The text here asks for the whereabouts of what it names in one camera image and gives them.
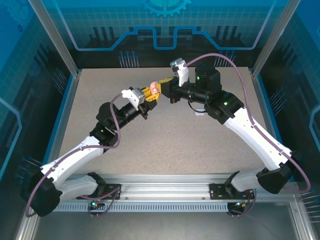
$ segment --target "vertical metal post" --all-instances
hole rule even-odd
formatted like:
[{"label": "vertical metal post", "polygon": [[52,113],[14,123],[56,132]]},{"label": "vertical metal post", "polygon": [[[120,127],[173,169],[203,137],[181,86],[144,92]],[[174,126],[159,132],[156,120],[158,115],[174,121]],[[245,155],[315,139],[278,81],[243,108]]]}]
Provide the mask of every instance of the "vertical metal post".
[{"label": "vertical metal post", "polygon": [[284,7],[278,21],[276,22],[268,40],[266,41],[260,55],[258,56],[252,68],[254,77],[260,73],[262,67],[266,63],[269,55],[271,54],[277,41],[279,40],[283,30],[285,29],[292,15],[296,11],[296,8],[299,5],[300,1],[301,0],[288,0],[288,3]]},{"label": "vertical metal post", "polygon": [[78,76],[78,68],[41,0],[28,0],[70,73]]},{"label": "vertical metal post", "polygon": [[30,218],[25,216],[25,211],[23,211],[23,216],[21,220],[20,227],[18,229],[15,240],[30,240],[35,236],[36,224],[39,217],[34,215]]},{"label": "vertical metal post", "polygon": [[289,204],[292,213],[292,220],[295,223],[298,239],[319,239],[318,234],[312,228],[304,203],[301,201],[301,199],[297,199],[296,196],[294,196],[294,198],[295,201],[291,201]]}]

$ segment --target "blue circuit pattern graphic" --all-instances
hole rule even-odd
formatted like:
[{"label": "blue circuit pattern graphic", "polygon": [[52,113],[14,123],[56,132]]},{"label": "blue circuit pattern graphic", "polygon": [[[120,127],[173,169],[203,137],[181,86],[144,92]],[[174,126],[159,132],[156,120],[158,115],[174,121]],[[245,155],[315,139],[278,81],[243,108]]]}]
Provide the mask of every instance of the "blue circuit pattern graphic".
[{"label": "blue circuit pattern graphic", "polygon": [[252,47],[221,47],[219,46],[210,36],[206,31],[198,31],[197,26],[177,26],[174,29],[173,32],[173,45],[172,46],[158,46],[157,44],[157,32],[156,29],[153,26],[135,26],[133,28],[133,31],[131,32],[125,32],[111,47],[100,47],[100,48],[79,48],[77,46],[77,43],[75,39],[70,35],[71,41],[78,51],[84,51],[84,52],[89,52],[89,51],[113,51],[123,40],[126,36],[131,36],[131,35],[138,35],[139,30],[150,30],[152,31],[152,36],[153,36],[153,47],[156,50],[174,50],[177,47],[177,39],[178,39],[178,31],[179,30],[186,30],[186,29],[191,29],[193,35],[203,35],[208,41],[217,49],[217,50],[253,50],[257,46],[258,40],[260,35],[257,36],[256,41],[254,42]]},{"label": "blue circuit pattern graphic", "polygon": [[144,10],[150,11],[150,14],[155,14],[157,17],[168,15],[173,17],[175,14],[180,14],[181,10],[187,9],[187,4],[191,4],[190,0],[142,0]]},{"label": "blue circuit pattern graphic", "polygon": [[28,19],[29,8],[26,0],[1,0],[0,6],[5,6],[11,17],[18,24]]}]

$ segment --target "blue wall panel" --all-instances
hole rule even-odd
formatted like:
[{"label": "blue wall panel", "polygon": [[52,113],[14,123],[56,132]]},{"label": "blue wall panel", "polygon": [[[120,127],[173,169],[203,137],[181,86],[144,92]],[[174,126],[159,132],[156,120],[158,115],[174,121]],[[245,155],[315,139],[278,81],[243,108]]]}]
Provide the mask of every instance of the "blue wall panel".
[{"label": "blue wall panel", "polygon": [[28,1],[0,1],[0,22],[0,239],[9,240],[25,207],[20,181],[45,156],[70,73]]},{"label": "blue wall panel", "polygon": [[238,64],[252,66],[286,3],[287,0],[44,1],[80,68],[136,67],[126,65],[121,51],[135,51],[140,67],[166,67],[176,56],[188,59],[220,51],[227,56],[236,51]]}]

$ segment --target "beige work surface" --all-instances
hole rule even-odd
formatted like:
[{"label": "beige work surface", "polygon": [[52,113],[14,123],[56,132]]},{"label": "beige work surface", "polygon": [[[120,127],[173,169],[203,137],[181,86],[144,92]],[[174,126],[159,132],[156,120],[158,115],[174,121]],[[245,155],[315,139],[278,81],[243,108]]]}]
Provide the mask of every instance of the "beige work surface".
[{"label": "beige work surface", "polygon": [[[222,88],[244,102],[235,70],[218,67]],[[240,72],[246,83],[252,115],[265,127],[247,67]],[[147,87],[172,76],[170,68],[83,69],[66,127],[60,155],[77,146],[95,127],[99,107],[129,87]],[[194,68],[189,68],[194,81]],[[120,109],[128,103],[119,99]],[[200,104],[193,103],[195,108]],[[76,173],[86,174],[208,174],[232,173],[263,166],[259,157],[231,130],[208,115],[195,116],[187,101],[176,104],[161,96],[147,120],[138,116],[121,129],[117,149],[91,160]]]}]

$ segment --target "white robotic arm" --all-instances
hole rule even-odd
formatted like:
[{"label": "white robotic arm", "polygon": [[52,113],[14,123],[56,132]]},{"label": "white robotic arm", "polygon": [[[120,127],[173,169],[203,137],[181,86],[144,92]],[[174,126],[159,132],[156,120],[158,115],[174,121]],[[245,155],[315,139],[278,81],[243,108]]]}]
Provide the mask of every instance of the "white robotic arm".
[{"label": "white robotic arm", "polygon": [[[225,183],[226,192],[232,197],[233,192],[243,192],[247,189],[263,187],[271,193],[278,193],[292,176],[294,168],[288,164],[288,160],[281,152],[278,152],[253,128],[243,103],[232,93],[222,90],[220,73],[212,66],[196,68],[196,78],[198,80],[204,79],[197,84],[189,82],[188,68],[185,67],[185,61],[181,58],[173,61],[170,65],[178,77],[166,78],[156,83],[157,92],[170,98],[171,103],[176,103],[180,99],[187,99],[189,103],[204,104],[204,109],[208,115],[242,138],[265,165],[263,168],[232,174]],[[139,115],[147,119],[148,111],[157,105],[159,98],[159,93],[151,94],[151,92],[153,91],[148,87],[143,89],[130,88],[122,91],[122,96],[128,98],[130,103],[121,109],[117,109],[113,105],[119,128],[124,127]],[[40,179],[49,170],[53,170],[41,183],[31,202],[31,207],[39,216],[49,214],[59,202],[83,195],[97,194],[99,181],[90,174],[79,179],[67,180],[67,178],[84,164],[107,151],[102,147],[87,148],[87,146],[113,146],[116,143],[118,135],[110,109],[110,102],[106,102],[100,107],[96,116],[98,123],[90,132],[90,136],[87,136],[83,142],[66,153],[64,156],[68,155],[68,157],[57,167],[53,168],[54,164],[64,156],[43,165],[40,169],[30,169],[26,172],[20,195],[25,201],[28,201],[31,192]],[[282,149],[283,153],[292,155],[289,148],[283,146],[255,120],[253,121],[274,144]]]}]

